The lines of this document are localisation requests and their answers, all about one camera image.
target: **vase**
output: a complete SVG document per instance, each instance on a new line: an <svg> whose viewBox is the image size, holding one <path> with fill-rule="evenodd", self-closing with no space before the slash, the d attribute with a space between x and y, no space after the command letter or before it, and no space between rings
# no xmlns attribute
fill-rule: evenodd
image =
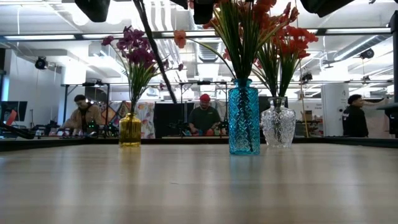
<svg viewBox="0 0 398 224"><path fill-rule="evenodd" d="M284 97L268 99L270 108L261 113L262 132L269 147L290 147L294 137L296 113L285 107Z"/></svg>
<svg viewBox="0 0 398 224"><path fill-rule="evenodd" d="M259 92L250 79L236 79L228 91L229 153L260 154Z"/></svg>
<svg viewBox="0 0 398 224"><path fill-rule="evenodd" d="M141 121L135 114L128 113L119 122L119 144L139 147L141 145Z"/></svg>

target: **red cap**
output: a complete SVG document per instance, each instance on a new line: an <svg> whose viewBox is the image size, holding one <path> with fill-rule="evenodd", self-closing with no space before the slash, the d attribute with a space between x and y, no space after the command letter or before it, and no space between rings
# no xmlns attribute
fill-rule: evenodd
<svg viewBox="0 0 398 224"><path fill-rule="evenodd" d="M210 102L210 96L207 94L203 94L200 98L200 101L204 101L204 102Z"/></svg>

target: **green shirt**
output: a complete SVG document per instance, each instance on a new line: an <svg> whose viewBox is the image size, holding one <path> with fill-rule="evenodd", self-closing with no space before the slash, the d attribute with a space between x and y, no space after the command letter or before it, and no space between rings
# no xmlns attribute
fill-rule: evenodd
<svg viewBox="0 0 398 224"><path fill-rule="evenodd" d="M209 130L214 123L220 121L221 119L218 111L211 106L209 106L207 110L201 109L200 106L193 109L188 118L189 123L192 123L195 128L203 132Z"/></svg>

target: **desk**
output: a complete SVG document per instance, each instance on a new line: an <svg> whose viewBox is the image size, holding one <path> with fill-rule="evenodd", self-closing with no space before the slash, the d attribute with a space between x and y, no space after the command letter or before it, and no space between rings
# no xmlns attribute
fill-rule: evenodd
<svg viewBox="0 0 398 224"><path fill-rule="evenodd" d="M398 223L398 151L294 144L0 152L0 223Z"/></svg>

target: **yellow glass vase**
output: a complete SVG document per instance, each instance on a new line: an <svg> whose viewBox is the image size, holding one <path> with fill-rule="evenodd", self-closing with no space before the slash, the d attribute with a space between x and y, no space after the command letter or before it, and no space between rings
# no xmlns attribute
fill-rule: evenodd
<svg viewBox="0 0 398 224"><path fill-rule="evenodd" d="M141 144L141 121L135 114L128 113L119 122L119 144L139 147Z"/></svg>

